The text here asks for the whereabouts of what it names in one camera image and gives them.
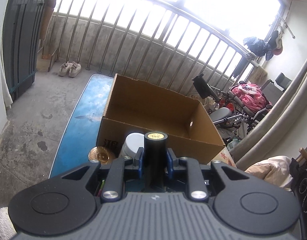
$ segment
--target black cylinder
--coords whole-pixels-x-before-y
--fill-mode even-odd
[[[144,135],[144,166],[146,189],[163,188],[167,165],[167,139],[163,132],[149,132]]]

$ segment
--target balcony railing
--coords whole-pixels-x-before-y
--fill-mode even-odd
[[[57,0],[44,46],[57,60],[185,95],[199,73],[228,90],[253,68],[244,47],[162,0]]]

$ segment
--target metal screw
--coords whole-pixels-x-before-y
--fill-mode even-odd
[[[203,199],[207,196],[207,193],[201,190],[195,190],[191,192],[191,197],[196,199]]]
[[[113,198],[117,198],[119,195],[118,195],[118,192],[116,191],[108,190],[108,191],[103,192],[102,196],[104,198],[113,199]]]

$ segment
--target gold cap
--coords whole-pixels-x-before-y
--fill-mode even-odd
[[[115,158],[112,151],[102,146],[92,148],[88,154],[89,160],[98,160],[101,164],[110,164]]]

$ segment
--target white container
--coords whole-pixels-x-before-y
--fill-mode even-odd
[[[143,138],[144,135],[142,133],[135,132],[129,134],[123,143],[119,157],[129,156],[134,158],[138,148],[143,147]]]

